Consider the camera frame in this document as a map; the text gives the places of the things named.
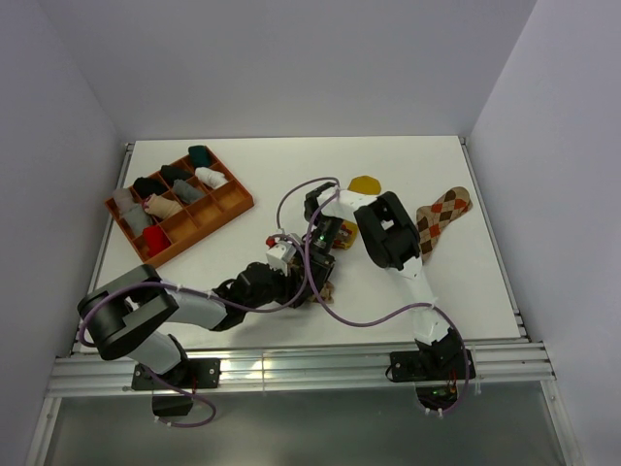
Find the brown argyle sock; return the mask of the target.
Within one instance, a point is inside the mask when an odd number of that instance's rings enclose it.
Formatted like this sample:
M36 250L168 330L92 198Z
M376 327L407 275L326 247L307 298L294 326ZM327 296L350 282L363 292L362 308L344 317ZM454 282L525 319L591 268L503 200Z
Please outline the brown argyle sock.
M322 288L319 288L319 295L326 304L332 304L334 302L334 285L327 281L323 284ZM307 303L317 303L318 298L314 295L311 286L308 282L302 283L301 286L294 292L294 300L291 304L293 309L298 308Z

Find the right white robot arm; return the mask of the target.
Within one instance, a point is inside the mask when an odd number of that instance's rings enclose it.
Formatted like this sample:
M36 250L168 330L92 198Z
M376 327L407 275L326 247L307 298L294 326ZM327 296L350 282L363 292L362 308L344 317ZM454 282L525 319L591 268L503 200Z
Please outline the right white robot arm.
M438 379L448 372L455 357L469 367L464 339L437 305L422 264L419 232L398 196L387 191L367 195L342 189L338 183L325 183L307 193L304 200L308 222L304 246L305 272L314 296L319 290L314 279L314 257L327 252L345 220L357 225L368 256L382 270L394 270L409 283L409 290L419 300L368 322L355 322L339 316L322 298L320 306L333 319L352 328L371 328L403 315L411 314L414 341L420 354L422 372Z

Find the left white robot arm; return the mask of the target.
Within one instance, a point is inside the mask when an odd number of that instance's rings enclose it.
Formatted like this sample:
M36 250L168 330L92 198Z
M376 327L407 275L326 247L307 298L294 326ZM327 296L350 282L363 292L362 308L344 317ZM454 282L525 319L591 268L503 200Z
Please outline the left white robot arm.
M178 340L159 328L166 322L230 330L250 313L268 314L299 307L308 297L306 270L287 272L252 262L234 279L209 291L165 283L150 265L141 265L83 297L77 306L80 342L104 360L130 357L153 370L167 387L189 375Z

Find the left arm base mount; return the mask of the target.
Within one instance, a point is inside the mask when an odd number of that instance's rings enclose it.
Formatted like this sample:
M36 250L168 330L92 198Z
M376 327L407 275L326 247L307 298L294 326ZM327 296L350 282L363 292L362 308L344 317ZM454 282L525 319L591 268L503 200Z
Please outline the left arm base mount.
M146 365L137 364L131 389L152 392L153 414L175 422L190 414L199 389L218 387L220 366L219 358L190 358L164 374L156 374Z

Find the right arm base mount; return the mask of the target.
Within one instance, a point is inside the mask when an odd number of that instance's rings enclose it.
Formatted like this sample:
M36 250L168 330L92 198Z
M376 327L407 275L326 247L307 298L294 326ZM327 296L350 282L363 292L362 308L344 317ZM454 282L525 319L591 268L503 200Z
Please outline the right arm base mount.
M393 351L384 373L392 383L415 383L416 396L430 410L448 409L459 397L458 382L476 376L472 354L435 357L430 350Z

